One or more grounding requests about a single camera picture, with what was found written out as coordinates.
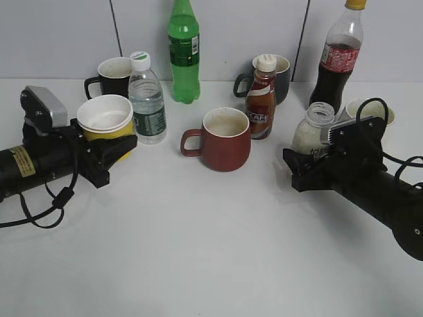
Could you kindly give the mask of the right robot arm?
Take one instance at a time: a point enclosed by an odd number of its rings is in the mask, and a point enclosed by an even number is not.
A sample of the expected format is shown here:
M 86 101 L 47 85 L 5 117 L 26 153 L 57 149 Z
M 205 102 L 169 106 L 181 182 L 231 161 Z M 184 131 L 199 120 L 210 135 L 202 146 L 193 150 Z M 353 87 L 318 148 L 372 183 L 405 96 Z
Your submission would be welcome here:
M 421 260 L 422 186 L 388 173 L 380 153 L 385 128 L 379 117 L 342 122 L 329 128 L 324 157 L 284 149 L 283 160 L 295 190 L 337 192 L 390 228 L 399 246 Z

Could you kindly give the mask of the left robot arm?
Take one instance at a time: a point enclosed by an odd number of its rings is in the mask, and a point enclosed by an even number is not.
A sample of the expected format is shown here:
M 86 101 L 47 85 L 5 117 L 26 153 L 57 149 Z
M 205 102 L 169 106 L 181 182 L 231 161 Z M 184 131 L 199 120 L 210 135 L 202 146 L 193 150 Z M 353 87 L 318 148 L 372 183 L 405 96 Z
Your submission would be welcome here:
M 72 174 L 75 167 L 101 188 L 110 182 L 110 167 L 137 147 L 135 135 L 89 141 L 75 118 L 46 135 L 25 123 L 22 134 L 22 145 L 1 151 L 1 199 Z

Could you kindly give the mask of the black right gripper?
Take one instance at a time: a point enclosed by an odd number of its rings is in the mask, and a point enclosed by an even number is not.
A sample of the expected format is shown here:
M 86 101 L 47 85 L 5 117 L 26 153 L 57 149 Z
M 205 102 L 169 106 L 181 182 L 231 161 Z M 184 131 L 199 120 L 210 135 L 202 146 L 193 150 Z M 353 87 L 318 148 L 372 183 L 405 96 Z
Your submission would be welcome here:
M 373 172 L 386 172 L 379 153 L 385 128 L 377 126 L 368 130 L 372 144 L 363 143 L 360 138 L 340 137 L 335 144 L 329 145 L 327 154 L 317 160 L 313 155 L 284 149 L 282 157 L 291 170 L 292 187 L 299 192 L 334 190 Z

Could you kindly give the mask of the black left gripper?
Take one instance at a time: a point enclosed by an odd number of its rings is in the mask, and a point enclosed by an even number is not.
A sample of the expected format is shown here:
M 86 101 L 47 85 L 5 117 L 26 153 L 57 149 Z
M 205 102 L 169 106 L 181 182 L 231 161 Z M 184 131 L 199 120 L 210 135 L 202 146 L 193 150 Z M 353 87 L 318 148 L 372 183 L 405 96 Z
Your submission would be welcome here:
M 70 120 L 75 130 L 79 152 L 79 174 L 99 189 L 110 183 L 108 169 L 124 155 L 137 147 L 137 137 L 126 135 L 115 139 L 96 139 L 89 141 L 76 118 Z

